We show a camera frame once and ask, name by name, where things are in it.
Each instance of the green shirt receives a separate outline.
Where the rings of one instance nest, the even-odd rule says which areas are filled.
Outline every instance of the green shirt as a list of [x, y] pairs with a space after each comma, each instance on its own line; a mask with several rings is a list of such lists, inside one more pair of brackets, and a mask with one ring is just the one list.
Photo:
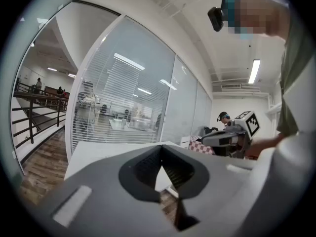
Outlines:
[[[314, 52], [315, 43], [312, 36], [310, 36], [300, 19], [292, 13], [281, 66], [280, 86], [282, 95], [298, 78]], [[277, 130], [285, 136], [296, 134], [298, 131], [294, 117], [283, 98]]]

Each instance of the white table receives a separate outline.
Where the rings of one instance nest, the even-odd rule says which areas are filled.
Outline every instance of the white table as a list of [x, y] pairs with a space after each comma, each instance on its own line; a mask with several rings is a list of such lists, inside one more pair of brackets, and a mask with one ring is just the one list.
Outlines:
[[[64, 180], [97, 160], [125, 154], [132, 150], [156, 145], [178, 146], [169, 141], [146, 144], [108, 144], [79, 141], [69, 162]], [[155, 190], [160, 192], [162, 190], [170, 188], [171, 184], [172, 183], [167, 176], [167, 173], [165, 172], [163, 167], [161, 167], [157, 176]]]
[[152, 132], [152, 133], [156, 133], [154, 130], [151, 129], [146, 129], [146, 130], [139, 130], [139, 129], [135, 129], [135, 128], [131, 128], [131, 127], [127, 127], [127, 123], [125, 124], [124, 129], [121, 128], [121, 121], [114, 121], [113, 119], [110, 119], [110, 124], [113, 130], [115, 131], [127, 131], [127, 132]]

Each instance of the fluorescent light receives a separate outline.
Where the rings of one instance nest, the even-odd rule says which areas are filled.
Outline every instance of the fluorescent light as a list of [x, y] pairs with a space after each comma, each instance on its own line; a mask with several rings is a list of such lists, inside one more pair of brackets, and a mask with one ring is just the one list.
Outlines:
[[162, 82], [162, 83], [166, 84], [168, 87], [171, 87], [172, 89], [177, 90], [177, 88], [175, 88], [175, 87], [173, 87], [172, 85], [170, 85], [170, 83], [168, 83], [168, 82], [167, 82], [166, 80], [164, 80], [164, 79], [161, 79], [159, 82]]
[[259, 65], [260, 65], [260, 60], [253, 60], [253, 65], [252, 65], [252, 70], [251, 70], [251, 75], [249, 78], [249, 82], [248, 83], [254, 83], [258, 70], [259, 70]]
[[143, 66], [139, 65], [138, 63], [133, 62], [132, 60], [130, 60], [130, 59], [118, 54], [118, 53], [114, 54], [114, 58], [119, 60], [119, 61], [122, 61], [122, 62], [124, 62], [124, 63], [126, 63], [128, 65], [130, 65], [131, 67], [133, 67], [135, 69], [138, 69], [138, 70], [144, 70], [145, 69]]
[[146, 91], [146, 90], [144, 90], [144, 89], [138, 88], [138, 90], [143, 91], [143, 92], [145, 92], [146, 94], [150, 94], [150, 95], [151, 95], [150, 92], [148, 92], [148, 91]]

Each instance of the metal railing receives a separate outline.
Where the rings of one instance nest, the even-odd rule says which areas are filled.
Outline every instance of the metal railing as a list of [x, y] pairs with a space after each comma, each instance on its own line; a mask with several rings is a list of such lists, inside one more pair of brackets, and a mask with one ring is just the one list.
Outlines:
[[60, 97], [60, 95], [54, 94], [54, 93], [48, 93], [45, 90], [36, 89], [35, 85], [29, 86], [21, 82], [17, 82], [16, 85], [16, 91], [29, 93], [29, 94], [39, 94], [39, 95], [45, 95], [45, 96], [57, 96]]
[[[26, 121], [28, 120], [29, 121], [29, 127], [28, 128], [25, 128], [21, 131], [18, 131], [16, 133], [13, 134], [13, 137], [16, 137], [18, 136], [19, 134], [23, 133], [23, 132], [26, 132], [26, 131], [29, 131], [30, 132], [30, 136], [28, 138], [26, 138], [25, 140], [23, 140], [22, 142], [20, 142], [19, 144], [17, 144], [15, 146], [15, 148], [18, 148], [20, 147], [21, 145], [23, 145], [25, 142], [27, 142], [28, 140], [31, 140], [31, 143], [33, 144], [34, 143], [34, 137], [37, 136], [38, 134], [40, 134], [41, 132], [44, 132], [45, 130], [49, 129], [50, 127], [54, 126], [54, 125], [57, 125], [57, 127], [59, 127], [59, 123], [64, 121], [65, 119], [63, 120], [60, 120], [61, 117], [64, 117], [66, 114], [63, 114], [63, 115], [60, 115], [60, 112], [63, 112], [63, 111], [66, 111], [67, 110], [67, 103], [68, 103], [68, 99], [67, 98], [60, 98], [60, 97], [47, 97], [47, 96], [43, 96], [43, 95], [37, 95], [37, 94], [29, 94], [29, 93], [22, 93], [22, 92], [18, 92], [18, 91], [15, 91], [13, 93], [13, 97], [18, 97], [18, 98], [26, 98], [27, 100], [30, 101], [30, 105], [28, 107], [20, 107], [20, 108], [12, 108], [12, 111], [23, 111], [23, 110], [28, 110], [29, 111], [29, 116], [27, 118], [22, 118], [22, 119], [18, 119], [18, 120], [15, 120], [12, 122], [12, 124], [16, 124], [16, 123], [19, 123], [19, 122], [23, 122], [23, 121]], [[38, 100], [45, 100], [45, 102], [47, 103], [48, 101], [47, 100], [53, 100], [55, 102], [58, 102], [57, 105], [42, 105], [42, 106], [33, 106], [34, 104], [34, 101], [38, 99]], [[49, 108], [49, 107], [56, 107], [56, 111], [54, 112], [49, 112], [49, 113], [45, 113], [45, 114], [40, 114], [40, 115], [33, 115], [33, 109], [39, 109], [39, 108]], [[38, 117], [42, 117], [42, 116], [45, 116], [45, 115], [49, 115], [49, 114], [53, 114], [53, 113], [57, 113], [57, 117], [55, 118], [50, 118], [44, 122], [41, 122], [41, 123], [37, 123], [37, 124], [34, 124], [32, 123], [32, 121]], [[44, 124], [44, 123], [47, 123], [49, 121], [52, 121], [54, 119], [57, 119], [57, 122], [54, 123], [54, 124], [51, 124], [47, 127], [45, 127], [44, 129], [36, 132], [35, 134], [33, 134], [33, 128], [41, 125], [41, 124]]]

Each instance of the red checkered cloth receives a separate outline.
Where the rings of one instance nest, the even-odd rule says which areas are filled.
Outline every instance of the red checkered cloth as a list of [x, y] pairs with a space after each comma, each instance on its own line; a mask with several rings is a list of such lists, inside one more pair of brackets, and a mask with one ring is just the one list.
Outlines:
[[215, 152], [213, 151], [212, 147], [207, 147], [202, 145], [201, 141], [192, 140], [190, 141], [189, 149], [198, 153], [207, 154], [207, 155], [214, 155]]

